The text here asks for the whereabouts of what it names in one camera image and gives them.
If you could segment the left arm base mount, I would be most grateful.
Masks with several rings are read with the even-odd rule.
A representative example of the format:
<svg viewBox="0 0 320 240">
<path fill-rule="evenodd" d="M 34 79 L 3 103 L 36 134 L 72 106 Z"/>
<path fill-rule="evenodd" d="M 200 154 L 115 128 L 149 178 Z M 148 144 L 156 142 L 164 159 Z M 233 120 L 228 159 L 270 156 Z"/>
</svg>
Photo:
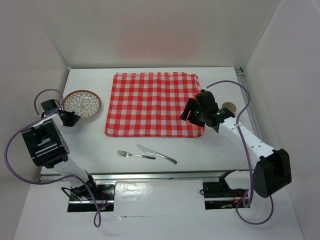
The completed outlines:
<svg viewBox="0 0 320 240">
<path fill-rule="evenodd" d="M 97 185 L 97 191 L 94 192 L 93 195 L 101 212 L 114 211 L 115 189 L 115 183 Z M 90 196 L 76 196 L 70 187 L 62 187 L 61 190 L 68 197 L 68 213 L 89 213 L 97 211 L 94 201 Z"/>
</svg>

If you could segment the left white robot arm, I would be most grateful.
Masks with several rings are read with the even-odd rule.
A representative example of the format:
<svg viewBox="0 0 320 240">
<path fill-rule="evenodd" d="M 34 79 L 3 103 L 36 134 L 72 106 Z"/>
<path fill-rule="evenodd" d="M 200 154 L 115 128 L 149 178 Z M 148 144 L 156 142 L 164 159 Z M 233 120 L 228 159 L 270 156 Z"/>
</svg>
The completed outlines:
<svg viewBox="0 0 320 240">
<path fill-rule="evenodd" d="M 63 177 L 73 175 L 68 181 L 75 197 L 94 199 L 99 187 L 93 177 L 69 157 L 70 149 L 60 132 L 61 127 L 74 127 L 80 116 L 58 109 L 54 99 L 42 102 L 41 106 L 43 113 L 40 122 L 21 132 L 33 163 L 52 169 Z"/>
</svg>

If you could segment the patterned plate brown rim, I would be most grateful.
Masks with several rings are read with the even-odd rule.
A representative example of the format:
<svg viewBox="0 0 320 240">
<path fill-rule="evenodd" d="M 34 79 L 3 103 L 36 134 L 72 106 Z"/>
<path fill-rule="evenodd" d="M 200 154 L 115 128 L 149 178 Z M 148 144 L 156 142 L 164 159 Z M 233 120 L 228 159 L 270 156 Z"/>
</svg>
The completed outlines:
<svg viewBox="0 0 320 240">
<path fill-rule="evenodd" d="M 62 109 L 74 112 L 81 119 L 87 119 L 96 115 L 101 106 L 101 99 L 96 93 L 90 90 L 75 90 L 64 98 Z"/>
</svg>

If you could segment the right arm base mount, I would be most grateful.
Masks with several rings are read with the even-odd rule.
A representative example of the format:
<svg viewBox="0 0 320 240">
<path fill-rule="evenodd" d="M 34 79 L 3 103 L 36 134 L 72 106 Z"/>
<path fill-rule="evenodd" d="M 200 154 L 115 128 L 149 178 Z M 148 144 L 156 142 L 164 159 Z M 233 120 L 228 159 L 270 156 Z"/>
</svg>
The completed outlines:
<svg viewBox="0 0 320 240">
<path fill-rule="evenodd" d="M 235 209 L 244 198 L 245 189 L 229 189 L 221 182 L 203 182 L 199 194 L 204 197 L 206 210 Z"/>
</svg>

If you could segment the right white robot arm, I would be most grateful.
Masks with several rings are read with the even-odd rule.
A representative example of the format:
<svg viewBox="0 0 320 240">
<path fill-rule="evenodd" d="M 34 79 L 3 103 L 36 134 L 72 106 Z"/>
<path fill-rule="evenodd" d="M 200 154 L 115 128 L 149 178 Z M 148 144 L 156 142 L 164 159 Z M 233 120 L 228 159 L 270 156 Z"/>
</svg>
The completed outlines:
<svg viewBox="0 0 320 240">
<path fill-rule="evenodd" d="M 223 196 L 230 196 L 237 189 L 254 189 L 260 197 L 268 198 L 292 182 L 288 152 L 276 150 L 256 137 L 232 111 L 219 108 L 211 92 L 202 91 L 189 98 L 180 119 L 213 128 L 249 157 L 249 170 L 232 171 L 219 182 L 218 190 Z"/>
</svg>

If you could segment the red white checkered cloth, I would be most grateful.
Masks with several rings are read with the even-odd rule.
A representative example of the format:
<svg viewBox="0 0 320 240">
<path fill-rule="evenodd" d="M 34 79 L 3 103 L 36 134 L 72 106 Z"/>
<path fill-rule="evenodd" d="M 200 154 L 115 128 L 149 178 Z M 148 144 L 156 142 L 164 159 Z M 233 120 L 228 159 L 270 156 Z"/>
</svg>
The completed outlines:
<svg viewBox="0 0 320 240">
<path fill-rule="evenodd" d="M 199 77 L 185 72 L 116 73 L 104 133 L 108 137 L 198 138 L 204 128 L 180 119 Z"/>
</svg>

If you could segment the brown paper cup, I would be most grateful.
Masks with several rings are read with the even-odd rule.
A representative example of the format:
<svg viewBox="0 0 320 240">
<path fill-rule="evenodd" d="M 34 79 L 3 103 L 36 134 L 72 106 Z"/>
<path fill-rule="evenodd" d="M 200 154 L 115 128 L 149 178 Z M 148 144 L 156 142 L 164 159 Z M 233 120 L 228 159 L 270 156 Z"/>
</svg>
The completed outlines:
<svg viewBox="0 0 320 240">
<path fill-rule="evenodd" d="M 228 109 L 229 111 L 231 111 L 232 113 L 236 113 L 237 111 L 237 107 L 235 104 L 233 104 L 232 102 L 224 102 L 222 104 L 222 108 L 226 108 Z"/>
</svg>

